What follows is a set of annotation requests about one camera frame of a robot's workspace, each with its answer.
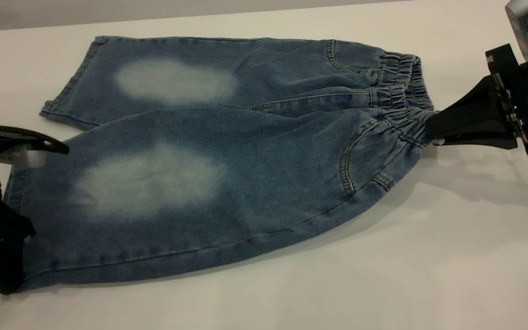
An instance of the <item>pocket stitching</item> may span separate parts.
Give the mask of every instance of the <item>pocket stitching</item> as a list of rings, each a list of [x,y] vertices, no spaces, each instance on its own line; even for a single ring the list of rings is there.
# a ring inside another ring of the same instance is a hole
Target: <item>pocket stitching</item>
[[[333,67],[335,67],[335,69],[341,69],[341,66],[339,65],[339,63],[337,63],[337,60],[336,60],[336,40],[335,39],[327,40],[326,52],[327,54],[325,56],[327,57],[327,60],[329,61],[329,63]]]
[[[356,188],[354,187],[349,173],[350,156],[352,154],[352,149],[364,137],[367,132],[375,128],[378,124],[380,124],[380,121],[371,121],[369,123],[361,125],[356,131],[356,133],[354,133],[354,135],[352,136],[352,139],[350,140],[348,146],[341,153],[339,177],[341,181],[341,186],[349,197],[353,197],[354,194],[356,194]]]

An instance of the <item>pant leg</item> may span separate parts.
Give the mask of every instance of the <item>pant leg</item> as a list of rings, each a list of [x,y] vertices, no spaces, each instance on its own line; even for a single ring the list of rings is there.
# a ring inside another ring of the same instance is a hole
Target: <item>pant leg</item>
[[[364,99],[364,90],[379,82],[385,52],[340,45],[335,40],[101,36],[40,115],[87,130],[153,110],[258,109],[319,95],[354,99],[361,93]]]

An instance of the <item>front pocket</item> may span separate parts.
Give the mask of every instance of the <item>front pocket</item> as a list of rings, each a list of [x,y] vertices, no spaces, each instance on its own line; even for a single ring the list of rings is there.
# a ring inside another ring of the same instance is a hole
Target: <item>front pocket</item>
[[[386,122],[373,119],[361,125],[343,149],[339,178],[348,196],[354,196],[384,168],[398,142],[396,134],[389,132]]]

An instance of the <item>hem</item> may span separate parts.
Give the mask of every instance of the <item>hem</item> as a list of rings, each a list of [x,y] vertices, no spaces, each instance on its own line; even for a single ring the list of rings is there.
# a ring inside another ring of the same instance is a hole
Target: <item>hem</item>
[[[79,82],[79,79],[84,75],[84,73],[88,69],[88,66],[93,61],[93,58],[95,57],[101,46],[105,44],[108,39],[109,38],[106,36],[95,37],[95,40],[91,43],[90,47],[88,48],[85,57],[81,62],[79,69],[77,69],[75,75],[71,77],[69,82],[65,85],[60,94],[58,94],[58,96],[54,98],[54,100],[48,100],[44,103],[44,106],[40,111],[40,116],[46,118],[50,117],[50,119],[62,121],[64,123],[79,127],[78,123],[72,121],[74,120],[73,117],[63,113],[55,113],[55,111],[57,107],[61,104],[61,102],[71,93],[73,87],[75,87],[75,84],[77,84],[77,82]]]

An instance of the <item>jeans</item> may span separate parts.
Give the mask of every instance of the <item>jeans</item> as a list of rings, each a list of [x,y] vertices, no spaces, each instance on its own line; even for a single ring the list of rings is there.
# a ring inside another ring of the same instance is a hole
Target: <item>jeans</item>
[[[433,115],[419,58],[339,40],[98,37],[40,115],[85,132],[14,167],[30,290],[201,270],[375,204]]]

